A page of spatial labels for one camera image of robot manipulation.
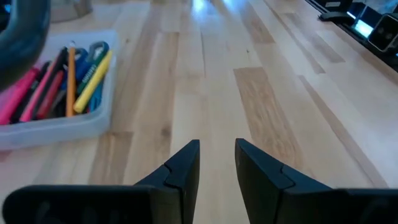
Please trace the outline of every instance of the plastic container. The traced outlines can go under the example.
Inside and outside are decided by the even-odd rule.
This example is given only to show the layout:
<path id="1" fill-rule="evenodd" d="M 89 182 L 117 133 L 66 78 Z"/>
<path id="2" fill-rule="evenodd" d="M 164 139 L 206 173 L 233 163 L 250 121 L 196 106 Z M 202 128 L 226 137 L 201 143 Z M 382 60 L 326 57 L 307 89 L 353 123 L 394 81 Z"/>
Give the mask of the plastic container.
<path id="1" fill-rule="evenodd" d="M 113 51 L 113 58 L 105 76 L 100 106 L 92 113 L 72 118 L 55 118 L 42 121 L 0 126 L 0 151 L 40 146 L 59 141 L 99 136 L 108 130 L 111 123 L 112 100 L 116 78 L 116 56 L 119 50 L 118 34 L 114 30 L 57 34 L 49 36 L 40 61 L 54 59 L 63 46 L 73 40 L 77 47 L 88 49 L 96 41 L 106 41 Z"/>

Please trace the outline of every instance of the yellow marker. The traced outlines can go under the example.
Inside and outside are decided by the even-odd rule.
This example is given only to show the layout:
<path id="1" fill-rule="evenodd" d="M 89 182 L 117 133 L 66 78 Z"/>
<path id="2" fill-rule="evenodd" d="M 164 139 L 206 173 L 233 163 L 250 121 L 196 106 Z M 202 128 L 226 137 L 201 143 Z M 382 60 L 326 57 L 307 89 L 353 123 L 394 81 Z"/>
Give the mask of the yellow marker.
<path id="1" fill-rule="evenodd" d="M 73 105 L 73 109 L 77 113 L 82 113 L 85 109 L 87 103 L 93 96 L 95 88 L 100 84 L 101 80 L 104 78 L 106 71 L 108 70 L 109 64 L 111 63 L 112 59 L 112 51 L 108 51 L 105 58 L 101 61 L 98 65 L 97 70 L 95 71 L 93 77 L 88 82 L 86 88 L 83 90 L 79 98 L 77 98 L 75 105 Z"/>

